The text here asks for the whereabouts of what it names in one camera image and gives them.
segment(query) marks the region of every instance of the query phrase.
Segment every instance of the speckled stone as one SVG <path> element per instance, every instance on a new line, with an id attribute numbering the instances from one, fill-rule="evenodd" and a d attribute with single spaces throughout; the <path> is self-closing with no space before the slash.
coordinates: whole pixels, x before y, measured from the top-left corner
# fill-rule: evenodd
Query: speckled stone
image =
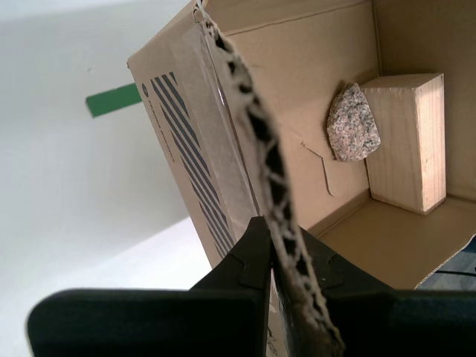
<path id="1" fill-rule="evenodd" d="M 338 161 L 363 160 L 379 147 L 379 131 L 357 83 L 347 85 L 332 102 L 327 134 Z"/>

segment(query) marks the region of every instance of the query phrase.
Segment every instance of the diagonal black stripes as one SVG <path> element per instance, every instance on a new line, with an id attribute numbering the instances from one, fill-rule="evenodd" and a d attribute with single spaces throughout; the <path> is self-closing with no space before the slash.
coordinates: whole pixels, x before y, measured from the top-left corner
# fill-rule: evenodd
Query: diagonal black stripes
<path id="1" fill-rule="evenodd" d="M 207 189 L 207 187 L 203 184 L 202 180 L 200 179 L 199 176 L 197 176 L 197 179 L 200 181 L 200 184 L 198 184 L 197 180 L 195 179 L 195 177 L 192 175 L 190 169 L 188 168 L 187 164 L 185 163 L 184 159 L 181 160 L 182 164 L 184 165 L 186 171 L 188 172 L 188 175 L 190 176 L 190 178 L 192 179 L 193 183 L 195 184 L 195 186 L 199 189 L 199 192 L 201 193 L 201 195 L 205 198 L 205 200 L 207 201 L 207 204 L 210 206 L 210 207 L 215 207 L 221 214 L 222 218 L 223 218 L 223 221 L 225 222 L 226 225 L 228 225 L 228 222 L 226 220 L 226 216 L 221 212 L 220 210 L 220 207 L 218 205 L 218 203 L 216 202 L 215 198 L 210 194 L 210 191 Z"/>
<path id="2" fill-rule="evenodd" d="M 172 91 L 173 96 L 177 99 L 178 104 L 180 104 L 185 114 L 187 114 L 187 116 L 189 117 L 187 112 L 187 107 L 185 107 L 184 100 L 181 98 L 180 94 L 177 92 L 176 87 L 174 87 L 173 84 L 169 81 L 166 74 L 162 74 L 162 79 L 164 80 L 165 84 L 167 84 L 167 87 L 169 87 L 170 91 Z"/>
<path id="3" fill-rule="evenodd" d="M 218 216 L 216 214 L 212 215 L 210 212 L 211 209 L 208 207 L 208 205 L 205 203 L 203 198 L 199 195 L 199 192 L 197 191 L 195 185 L 193 184 L 192 181 L 190 181 L 192 184 L 192 188 L 195 191 L 195 194 L 203 204 L 202 207 L 205 207 L 206 212 L 208 213 L 207 217 L 209 218 L 210 222 L 214 223 L 215 228 L 220 231 L 222 234 L 220 234 L 220 237 L 222 238 L 222 241 L 225 242 L 226 247 L 231 249 L 233 247 L 233 240 L 231 239 L 230 235 L 228 234 L 228 230 L 223 226 L 223 223 L 219 220 Z"/>
<path id="4" fill-rule="evenodd" d="M 210 181 L 210 171 L 202 156 L 196 133 L 184 116 L 185 113 L 190 117 L 185 102 L 170 78 L 177 84 L 173 72 L 155 77 L 155 82 L 152 79 L 150 82 L 160 100 L 162 113 L 170 126 L 173 141 L 180 151 L 181 162 L 189 175 L 190 184 L 198 199 L 216 251 L 223 258 L 234 245 L 226 215 L 222 212 L 218 193 Z"/>
<path id="5" fill-rule="evenodd" d="M 220 234 L 218 233 L 218 231 L 216 230 L 215 226 L 210 222 L 210 219 L 208 218 L 207 213 L 203 209 L 203 206 L 202 206 L 201 202 L 199 202 L 199 205 L 200 205 L 200 209 L 202 209 L 203 216 L 207 220 L 208 229 L 212 233 L 211 235 L 212 235 L 213 239 L 215 240 L 216 245 L 220 248 L 220 250 L 224 253 L 224 255 L 226 255 L 229 252 L 229 249 L 227 249 L 226 244 L 222 240 L 222 238 L 221 238 Z"/>
<path id="6" fill-rule="evenodd" d="M 176 102 L 172 99 L 168 90 L 166 90 L 166 88 L 165 88 L 164 84 L 162 83 L 161 79 L 159 77 L 156 77 L 155 81 L 157 82 L 158 86 L 161 87 L 161 90 L 165 94 L 165 97 L 167 97 L 167 99 L 169 100 L 170 105 L 173 106 L 173 108 L 176 110 L 177 115 L 180 117 L 181 122 L 185 125 L 185 127 L 187 128 L 190 135 L 192 135 L 193 140 L 195 140 L 196 144 L 200 147 L 199 140 L 196 138 L 196 135 L 195 135 L 195 131 L 192 129 L 188 120 L 185 119 L 184 115 L 181 113 L 180 109 L 177 107 Z"/>
<path id="7" fill-rule="evenodd" d="M 190 159 L 189 157 L 185 154 L 185 151 L 181 148 L 180 144 L 178 143 L 176 137 L 174 134 L 172 134 L 172 138 L 173 138 L 173 141 L 176 143 L 176 146 L 178 147 L 178 150 L 180 151 L 182 157 L 185 159 L 185 161 L 187 162 L 187 164 L 190 166 L 190 168 L 192 169 L 192 171 L 196 174 L 197 177 L 199 178 L 202 178 L 205 180 L 205 182 L 207 183 L 207 186 L 211 189 L 211 192 L 213 192 L 214 196 L 216 197 L 216 200 L 219 202 L 219 199 L 218 199 L 218 193 L 216 193 L 215 191 L 215 187 L 213 187 L 213 185 L 211 184 L 210 180 L 208 179 L 208 177 L 203 173 L 202 169 L 200 168 L 200 166 L 197 164 L 195 158 L 193 158 L 193 156 L 191 157 L 192 158 L 192 161 L 193 163 L 195 164 L 195 167 L 197 167 L 197 170 L 201 173 L 201 175 L 199 176 L 198 173 L 196 173 L 196 170 L 195 170 L 195 167 L 194 165 L 192 165 L 192 163 L 190 162 Z"/>
<path id="8" fill-rule="evenodd" d="M 176 76 L 173 72 L 169 72 L 170 76 L 172 77 L 173 81 L 177 84 Z"/>
<path id="9" fill-rule="evenodd" d="M 209 216 L 212 215 L 212 213 L 210 212 L 210 208 L 208 208 L 208 206 L 206 206 L 206 205 L 205 205 L 205 210 L 208 212 Z M 219 231 L 222 232 L 222 234 L 224 234 L 227 237 L 227 239 L 225 241 L 227 243 L 228 248 L 231 249 L 233 247 L 233 240 L 231 239 L 230 234 L 228 233 L 228 229 L 223 228 L 223 225 L 218 225 L 217 228 L 218 228 Z"/>
<path id="10" fill-rule="evenodd" d="M 174 127 L 174 125 L 172 125 L 172 121 L 170 121 L 170 118 L 169 116 L 167 115 L 167 113 L 164 111 L 164 108 L 162 108 L 161 106 L 161 109 L 162 109 L 162 112 L 164 113 L 164 116 L 165 116 L 165 120 L 168 122 L 168 124 L 170 125 L 170 127 L 172 128 L 173 132 L 177 135 L 177 138 L 180 140 L 180 142 L 182 143 L 182 145 L 184 146 L 184 148 L 187 150 L 188 154 L 190 155 L 190 157 L 195 161 L 195 158 L 193 157 L 192 153 L 190 152 L 190 150 L 188 149 L 188 146 L 185 145 L 184 141 L 182 140 L 179 132 L 177 132 L 177 129 Z M 200 164 L 202 164 L 203 168 L 205 169 L 205 171 L 207 171 L 208 175 L 210 175 L 210 171 L 208 171 L 208 166 L 207 166 L 207 163 L 205 162 L 205 160 L 203 159 L 202 155 L 200 155 L 200 152 L 197 150 L 197 148 L 195 147 L 195 145 L 193 145 L 191 142 L 190 142 L 190 139 L 188 138 L 188 136 L 185 135 L 185 140 L 187 140 L 187 142 L 189 143 L 190 147 L 192 148 L 193 152 L 195 153 L 195 156 L 198 158 L 198 160 L 200 161 Z"/>
<path id="11" fill-rule="evenodd" d="M 216 251 L 218 251 L 218 255 L 223 259 L 226 255 L 226 253 L 223 251 L 222 247 L 217 243 L 217 238 L 215 237 L 215 234 L 212 232 L 210 225 L 207 223 L 208 231 L 210 232 L 210 235 L 213 237 L 213 243 L 215 243 L 215 248 Z"/>
<path id="12" fill-rule="evenodd" d="M 165 109 L 169 112 L 170 116 L 172 117 L 173 121 L 176 122 L 177 124 L 177 127 L 180 129 L 181 133 L 184 135 L 184 138 L 185 140 L 187 140 L 187 142 L 190 144 L 191 147 L 194 147 L 195 145 L 193 145 L 190 137 L 188 136 L 188 134 L 185 132 L 183 126 L 180 124 L 179 120 L 177 119 L 177 117 L 175 116 L 175 114 L 173 114 L 173 110 L 169 107 L 169 105 L 167 104 L 167 101 L 165 100 L 164 96 L 162 95 L 161 91 L 158 90 L 157 86 L 154 84 L 154 82 L 152 80 L 150 80 L 150 82 L 152 83 L 152 87 L 154 88 L 154 91 L 155 93 L 157 94 L 158 98 L 161 100 L 161 107 L 162 105 L 165 106 Z M 196 135 L 195 135 L 195 132 L 193 131 L 193 129 L 190 127 L 190 124 L 188 123 L 187 121 L 187 125 L 188 127 L 190 128 L 189 132 L 190 134 L 192 135 L 193 137 L 193 140 L 197 143 L 197 145 L 200 147 L 200 144 L 199 144 L 199 141 L 198 139 L 196 138 Z"/>

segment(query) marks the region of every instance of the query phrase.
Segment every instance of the wooden block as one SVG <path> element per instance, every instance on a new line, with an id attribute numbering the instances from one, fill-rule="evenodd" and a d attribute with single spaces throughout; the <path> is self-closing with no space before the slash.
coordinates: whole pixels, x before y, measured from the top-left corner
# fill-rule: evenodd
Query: wooden block
<path id="1" fill-rule="evenodd" d="M 382 140 L 367 158 L 372 197 L 427 214 L 446 197 L 443 75 L 380 77 L 361 88 Z"/>

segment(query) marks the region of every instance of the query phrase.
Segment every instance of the green strip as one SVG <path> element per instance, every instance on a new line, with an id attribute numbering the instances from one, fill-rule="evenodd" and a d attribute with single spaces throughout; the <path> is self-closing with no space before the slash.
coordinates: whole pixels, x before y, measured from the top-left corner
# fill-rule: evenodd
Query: green strip
<path id="1" fill-rule="evenodd" d="M 86 105 L 93 118 L 139 102 L 141 96 L 134 83 L 86 98 Z"/>

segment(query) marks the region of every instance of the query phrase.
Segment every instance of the white surface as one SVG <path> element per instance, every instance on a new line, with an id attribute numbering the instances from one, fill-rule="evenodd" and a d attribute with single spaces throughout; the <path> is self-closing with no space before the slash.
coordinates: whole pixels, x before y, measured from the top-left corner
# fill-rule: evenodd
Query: white surface
<path id="1" fill-rule="evenodd" d="M 186 2 L 0 1 L 1 357 L 28 355 L 27 313 L 52 292 L 186 289 L 210 270 L 144 107 L 84 104 L 131 83 L 127 57 Z"/>

